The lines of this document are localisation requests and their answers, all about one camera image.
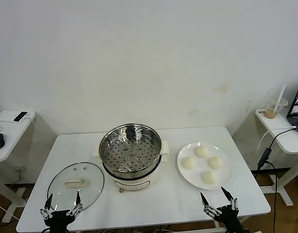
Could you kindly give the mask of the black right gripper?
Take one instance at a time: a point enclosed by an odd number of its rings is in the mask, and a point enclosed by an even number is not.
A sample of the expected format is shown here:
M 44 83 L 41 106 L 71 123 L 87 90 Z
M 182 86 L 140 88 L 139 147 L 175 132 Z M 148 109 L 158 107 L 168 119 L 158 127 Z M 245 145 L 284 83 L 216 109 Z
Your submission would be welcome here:
M 223 187 L 221 187 L 221 189 L 231 205 L 225 205 L 216 209 L 209 205 L 207 199 L 201 192 L 200 197 L 204 206 L 204 212 L 208 216 L 214 217 L 215 221 L 222 222 L 227 229 L 227 233 L 243 233 L 244 228 L 237 218 L 239 212 L 237 199 Z

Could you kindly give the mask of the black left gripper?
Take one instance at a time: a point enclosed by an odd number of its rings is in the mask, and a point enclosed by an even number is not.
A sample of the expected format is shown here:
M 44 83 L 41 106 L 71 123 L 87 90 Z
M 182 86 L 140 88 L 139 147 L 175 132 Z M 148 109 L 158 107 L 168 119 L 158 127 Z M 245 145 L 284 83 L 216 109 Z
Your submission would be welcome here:
M 75 216 L 78 216 L 83 210 L 79 190 L 77 191 L 75 206 L 69 210 L 50 212 L 53 194 L 51 194 L 45 202 L 40 213 L 45 220 L 45 225 L 50 233 L 69 233 L 68 225 L 75 221 Z

